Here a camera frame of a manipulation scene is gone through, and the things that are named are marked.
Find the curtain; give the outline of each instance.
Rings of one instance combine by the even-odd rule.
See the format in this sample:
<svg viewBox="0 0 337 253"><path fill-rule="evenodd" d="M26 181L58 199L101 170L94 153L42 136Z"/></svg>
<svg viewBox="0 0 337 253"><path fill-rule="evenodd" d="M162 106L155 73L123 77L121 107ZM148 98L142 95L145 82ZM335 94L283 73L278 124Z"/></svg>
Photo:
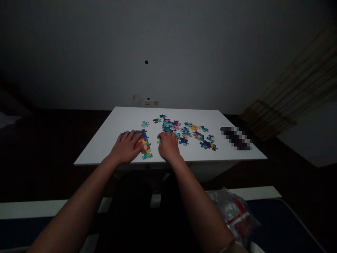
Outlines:
<svg viewBox="0 0 337 253"><path fill-rule="evenodd" d="M306 113L337 100L337 29L322 30L239 118L261 140L297 124Z"/></svg>

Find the wall socket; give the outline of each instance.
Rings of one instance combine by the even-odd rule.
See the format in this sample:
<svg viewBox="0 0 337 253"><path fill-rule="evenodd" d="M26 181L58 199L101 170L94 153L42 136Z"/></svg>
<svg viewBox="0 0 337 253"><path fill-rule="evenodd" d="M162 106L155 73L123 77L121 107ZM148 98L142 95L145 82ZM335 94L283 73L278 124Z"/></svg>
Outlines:
<svg viewBox="0 0 337 253"><path fill-rule="evenodd" d="M158 105L159 101L157 101L157 100L144 100L144 103L146 105Z"/></svg>

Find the gray wall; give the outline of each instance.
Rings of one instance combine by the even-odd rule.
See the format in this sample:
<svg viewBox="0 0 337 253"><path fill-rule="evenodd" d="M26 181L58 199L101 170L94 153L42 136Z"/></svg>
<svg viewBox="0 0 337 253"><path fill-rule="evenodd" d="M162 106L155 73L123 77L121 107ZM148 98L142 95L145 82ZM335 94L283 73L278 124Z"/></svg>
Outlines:
<svg viewBox="0 0 337 253"><path fill-rule="evenodd" d="M303 117L278 138L316 167L337 162L337 103Z"/></svg>
<svg viewBox="0 0 337 253"><path fill-rule="evenodd" d="M331 20L328 9L314 0L2 1L0 70L40 108L150 97L239 114Z"/></svg>

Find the dark floor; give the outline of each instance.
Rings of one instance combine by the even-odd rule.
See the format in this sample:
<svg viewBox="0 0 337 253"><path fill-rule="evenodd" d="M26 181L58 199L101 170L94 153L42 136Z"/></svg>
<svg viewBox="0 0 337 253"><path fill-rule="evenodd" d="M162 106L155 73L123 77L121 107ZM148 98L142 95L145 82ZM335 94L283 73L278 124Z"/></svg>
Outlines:
<svg viewBox="0 0 337 253"><path fill-rule="evenodd" d="M2 174L0 201L67 199L95 166L73 166L110 111L39 110L0 130ZM226 115L236 126L245 123ZM205 183L206 190L273 185L328 252L336 252L333 183L336 165L317 169L274 138L253 143L268 157L244 161ZM166 170L145 170L154 188L160 188ZM113 177L105 196L112 196Z"/></svg>

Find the dark pants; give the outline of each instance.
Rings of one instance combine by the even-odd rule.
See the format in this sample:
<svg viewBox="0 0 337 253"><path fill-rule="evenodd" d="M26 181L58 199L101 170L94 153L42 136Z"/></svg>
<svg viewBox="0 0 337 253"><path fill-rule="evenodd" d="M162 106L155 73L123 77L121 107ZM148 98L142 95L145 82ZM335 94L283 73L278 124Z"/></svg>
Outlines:
<svg viewBox="0 0 337 253"><path fill-rule="evenodd" d="M125 174L112 198L96 252L200 252L181 201L177 181L169 176L161 190L160 210L150 208L152 189L137 171Z"/></svg>

